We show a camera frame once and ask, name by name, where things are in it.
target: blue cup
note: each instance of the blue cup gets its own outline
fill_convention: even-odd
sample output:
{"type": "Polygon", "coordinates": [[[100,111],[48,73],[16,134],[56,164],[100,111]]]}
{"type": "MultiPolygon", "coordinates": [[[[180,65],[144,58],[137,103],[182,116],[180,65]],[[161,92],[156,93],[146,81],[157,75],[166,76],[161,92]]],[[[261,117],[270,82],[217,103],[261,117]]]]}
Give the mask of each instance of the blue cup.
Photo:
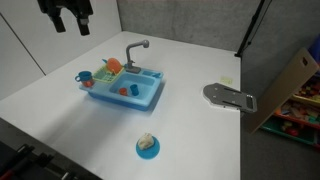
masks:
{"type": "Polygon", "coordinates": [[[130,90],[131,90],[132,95],[134,95],[134,96],[139,95],[138,85],[136,85],[136,84],[131,85],[130,90]]]}
{"type": "Polygon", "coordinates": [[[79,72],[78,76],[76,76],[74,79],[77,82],[89,81],[92,79],[92,74],[90,71],[81,71],[81,72],[79,72]]]}

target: gray wall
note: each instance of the gray wall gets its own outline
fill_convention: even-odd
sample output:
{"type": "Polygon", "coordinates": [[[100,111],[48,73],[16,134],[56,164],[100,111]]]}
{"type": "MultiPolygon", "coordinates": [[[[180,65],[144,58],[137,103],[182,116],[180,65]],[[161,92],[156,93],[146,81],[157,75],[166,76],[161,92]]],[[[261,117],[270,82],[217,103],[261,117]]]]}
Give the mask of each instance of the gray wall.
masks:
{"type": "MultiPolygon", "coordinates": [[[[237,51],[259,0],[118,0],[122,29],[237,51]]],[[[320,33],[319,0],[274,0],[242,63],[242,91],[260,96],[320,33]]]]}

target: gray faucet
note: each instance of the gray faucet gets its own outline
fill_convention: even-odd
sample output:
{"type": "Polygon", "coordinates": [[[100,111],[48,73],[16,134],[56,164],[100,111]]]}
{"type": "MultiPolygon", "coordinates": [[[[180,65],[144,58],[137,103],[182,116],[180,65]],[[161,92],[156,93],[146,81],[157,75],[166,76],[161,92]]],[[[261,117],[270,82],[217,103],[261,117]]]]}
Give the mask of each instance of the gray faucet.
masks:
{"type": "Polygon", "coordinates": [[[127,49],[126,49],[127,59],[128,59],[126,71],[127,72],[131,72],[131,73],[136,73],[136,74],[138,74],[141,71],[141,68],[135,67],[135,66],[132,65],[132,63],[135,63],[135,62],[133,60],[131,60],[129,50],[131,48],[137,47],[137,46],[143,46],[144,48],[148,48],[149,47],[149,41],[148,40],[143,40],[141,42],[129,44],[127,49]]]}

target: toy sink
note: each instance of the toy sink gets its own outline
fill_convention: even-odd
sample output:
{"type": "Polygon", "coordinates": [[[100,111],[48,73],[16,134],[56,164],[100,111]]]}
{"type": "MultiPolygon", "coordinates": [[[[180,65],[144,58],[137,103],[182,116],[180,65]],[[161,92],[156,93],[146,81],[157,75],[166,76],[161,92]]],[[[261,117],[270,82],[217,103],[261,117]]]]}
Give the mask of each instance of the toy sink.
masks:
{"type": "Polygon", "coordinates": [[[162,77],[162,72],[143,68],[138,74],[123,70],[110,83],[96,80],[92,87],[80,85],[79,88],[87,91],[93,98],[147,111],[160,86],[162,77]],[[136,96],[132,94],[130,89],[133,84],[138,86],[139,94],[136,96]],[[127,96],[119,94],[120,88],[127,89],[127,96]]]}

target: white table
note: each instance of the white table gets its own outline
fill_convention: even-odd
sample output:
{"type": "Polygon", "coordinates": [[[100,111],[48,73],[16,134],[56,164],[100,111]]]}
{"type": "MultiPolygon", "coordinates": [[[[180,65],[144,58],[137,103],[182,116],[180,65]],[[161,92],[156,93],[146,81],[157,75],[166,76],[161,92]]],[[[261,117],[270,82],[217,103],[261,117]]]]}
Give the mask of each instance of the white table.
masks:
{"type": "Polygon", "coordinates": [[[202,95],[222,77],[240,89],[234,52],[122,32],[0,101],[0,116],[103,179],[236,180],[240,112],[215,108],[202,95]],[[134,65],[164,73],[153,111],[96,100],[78,89],[79,71],[94,72],[102,58],[126,63],[126,46],[143,39],[150,47],[131,49],[134,65]],[[152,160],[135,151],[145,132],[160,142],[152,160]]]}

